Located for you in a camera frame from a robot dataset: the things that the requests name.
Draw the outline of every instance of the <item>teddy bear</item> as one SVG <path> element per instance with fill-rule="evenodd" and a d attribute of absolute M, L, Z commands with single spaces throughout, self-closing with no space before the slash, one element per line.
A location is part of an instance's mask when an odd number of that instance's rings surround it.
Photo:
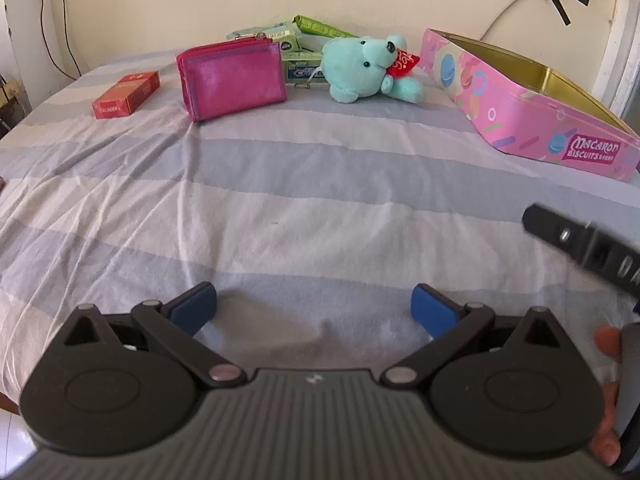
<path fill-rule="evenodd" d="M 423 102 L 424 87 L 417 79 L 388 73 L 399 56 L 412 57 L 405 50 L 406 40 L 396 35 L 386 40 L 367 36 L 327 42 L 322 48 L 320 69 L 330 85 L 331 97 L 341 103 L 353 103 L 359 97 L 382 92 L 410 103 Z"/>

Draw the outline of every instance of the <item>pink zippered bag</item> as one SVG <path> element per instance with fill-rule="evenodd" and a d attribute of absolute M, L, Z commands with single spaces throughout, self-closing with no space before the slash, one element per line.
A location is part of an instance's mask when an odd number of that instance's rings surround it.
<path fill-rule="evenodd" d="M 197 46 L 176 58 L 192 121 L 205 121 L 287 99 L 280 45 L 240 38 Z"/>

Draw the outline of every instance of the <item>white cable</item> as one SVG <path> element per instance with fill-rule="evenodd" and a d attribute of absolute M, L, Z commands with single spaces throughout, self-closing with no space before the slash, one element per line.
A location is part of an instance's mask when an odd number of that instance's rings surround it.
<path fill-rule="evenodd" d="M 484 30 L 484 32 L 478 38 L 479 41 L 484 41 L 484 38 L 489 33 L 489 31 L 494 28 L 494 25 L 500 20 L 500 18 L 507 12 L 507 10 L 511 9 L 515 4 L 517 4 L 520 0 L 511 0 L 507 6 L 505 6 L 498 14 L 496 14 L 495 18 L 489 22 L 488 27 Z"/>

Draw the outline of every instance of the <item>orange cardboard box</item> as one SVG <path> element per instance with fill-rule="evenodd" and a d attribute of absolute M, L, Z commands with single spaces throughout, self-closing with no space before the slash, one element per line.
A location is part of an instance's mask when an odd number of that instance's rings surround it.
<path fill-rule="evenodd" d="M 159 86 L 157 71 L 126 75 L 94 101 L 95 118 L 131 115 Z"/>

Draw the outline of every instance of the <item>striped bedsheet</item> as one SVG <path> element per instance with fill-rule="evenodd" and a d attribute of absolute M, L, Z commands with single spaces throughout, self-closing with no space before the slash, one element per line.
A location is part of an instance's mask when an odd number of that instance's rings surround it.
<path fill-rule="evenodd" d="M 17 399 L 79 303 L 126 312 L 209 280 L 216 318 L 196 336 L 248 371 L 368 367 L 424 345 L 409 314 L 426 282 L 501 314 L 549 306 L 596 373 L 604 322 L 632 301 L 526 235 L 542 202 L 640 239 L 640 189 L 499 153 L 437 88 L 415 106 L 351 105 L 289 89 L 279 105 L 190 123 L 175 53 L 93 70 L 0 141 L 1 389 Z M 158 69 L 131 117 L 90 104 Z"/>

